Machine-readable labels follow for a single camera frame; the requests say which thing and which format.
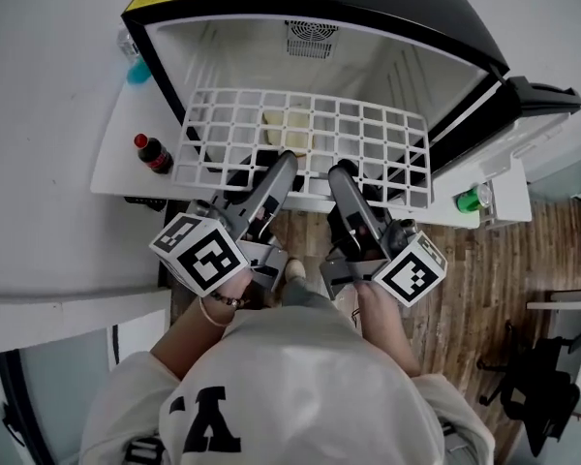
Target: bracelet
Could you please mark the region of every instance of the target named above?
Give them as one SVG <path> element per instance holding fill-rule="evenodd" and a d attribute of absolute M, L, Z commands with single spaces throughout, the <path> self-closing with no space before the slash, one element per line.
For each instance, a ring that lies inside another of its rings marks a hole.
<path fill-rule="evenodd" d="M 209 315 L 209 313 L 206 311 L 206 308 L 204 308 L 204 302 L 202 301 L 202 298 L 199 298 L 199 303 L 200 303 L 200 311 L 202 312 L 202 315 L 204 316 L 204 318 L 209 321 L 211 324 L 213 324 L 215 327 L 228 327 L 230 324 L 232 324 L 232 321 L 230 321 L 227 324 L 221 324 L 217 321 L 214 321 L 211 316 Z"/>
<path fill-rule="evenodd" d="M 212 291 L 211 293 L 209 293 L 209 296 L 211 296 L 213 299 L 217 299 L 218 301 L 221 301 L 222 303 L 225 303 L 228 306 L 231 306 L 235 310 L 238 310 L 239 308 L 243 308 L 245 306 L 245 304 L 247 303 L 246 299 L 228 298 L 226 296 L 219 294 L 216 291 Z"/>

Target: red bottle cap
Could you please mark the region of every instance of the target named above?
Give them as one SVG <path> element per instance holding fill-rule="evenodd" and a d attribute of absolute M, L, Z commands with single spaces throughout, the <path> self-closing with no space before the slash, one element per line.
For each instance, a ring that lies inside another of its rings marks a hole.
<path fill-rule="evenodd" d="M 148 144 L 148 138 L 146 135 L 140 133 L 134 138 L 134 145 L 138 148 L 144 148 Z"/>

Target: white sweatshirt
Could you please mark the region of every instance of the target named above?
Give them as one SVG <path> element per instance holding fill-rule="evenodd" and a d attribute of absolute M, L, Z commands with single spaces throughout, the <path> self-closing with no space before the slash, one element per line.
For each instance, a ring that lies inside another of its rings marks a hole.
<path fill-rule="evenodd" d="M 451 463 L 453 447 L 466 449 L 459 463 L 493 463 L 493 436 L 443 376 L 410 379 L 333 310 L 284 307 L 237 312 L 183 381 L 148 353 L 125 359 L 80 459 L 430 465 Z"/>

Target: human arm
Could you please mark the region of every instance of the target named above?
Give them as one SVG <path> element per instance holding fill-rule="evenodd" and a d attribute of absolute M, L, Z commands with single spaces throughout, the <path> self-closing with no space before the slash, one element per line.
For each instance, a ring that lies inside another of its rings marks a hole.
<path fill-rule="evenodd" d="M 252 280 L 241 270 L 218 288 L 224 296 L 238 297 Z M 220 301 L 205 301 L 209 316 L 229 323 L 234 309 Z M 179 386 L 187 371 L 224 334 L 211 324 L 194 301 L 164 334 L 150 353 L 136 353 L 121 361 L 109 374 L 89 411 L 82 436 L 80 463 L 122 463 L 127 445 L 134 439 L 156 439 L 159 411 Z"/>
<path fill-rule="evenodd" d="M 224 283 L 217 292 L 222 296 L 241 297 L 252 281 L 252 272 L 244 268 Z M 218 324 L 226 325 L 234 317 L 234 308 L 210 296 L 203 300 L 209 316 Z M 225 328 L 211 324 L 194 301 L 151 350 L 178 379 L 183 379 L 198 359 L 215 345 Z"/>
<path fill-rule="evenodd" d="M 398 302 L 374 282 L 356 283 L 362 335 L 386 352 L 409 377 L 421 373 L 403 329 Z"/>

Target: black letter print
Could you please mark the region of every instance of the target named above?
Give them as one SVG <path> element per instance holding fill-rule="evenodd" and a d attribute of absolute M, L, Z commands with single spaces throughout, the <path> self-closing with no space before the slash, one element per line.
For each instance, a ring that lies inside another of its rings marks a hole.
<path fill-rule="evenodd" d="M 241 438 L 230 434 L 224 416 L 220 412 L 219 400 L 226 399 L 224 387 L 206 387 L 198 393 L 196 402 L 198 414 L 185 439 L 184 453 L 204 451 L 218 451 L 222 453 L 241 452 Z M 211 427 L 212 437 L 204 437 L 206 430 Z"/>

